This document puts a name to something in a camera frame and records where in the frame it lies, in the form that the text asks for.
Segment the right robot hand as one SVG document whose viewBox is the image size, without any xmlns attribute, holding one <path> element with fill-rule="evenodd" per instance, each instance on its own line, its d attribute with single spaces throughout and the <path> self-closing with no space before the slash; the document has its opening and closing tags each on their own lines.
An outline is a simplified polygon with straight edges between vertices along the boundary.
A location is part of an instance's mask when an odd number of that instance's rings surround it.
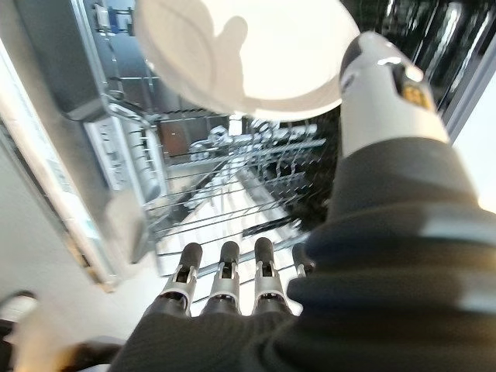
<svg viewBox="0 0 496 372">
<path fill-rule="evenodd" d="M 493 371 L 495 216 L 482 209 L 423 73 L 365 32 L 340 85 L 342 156 L 288 314 L 175 315 L 160 295 L 112 371 Z"/>
</svg>

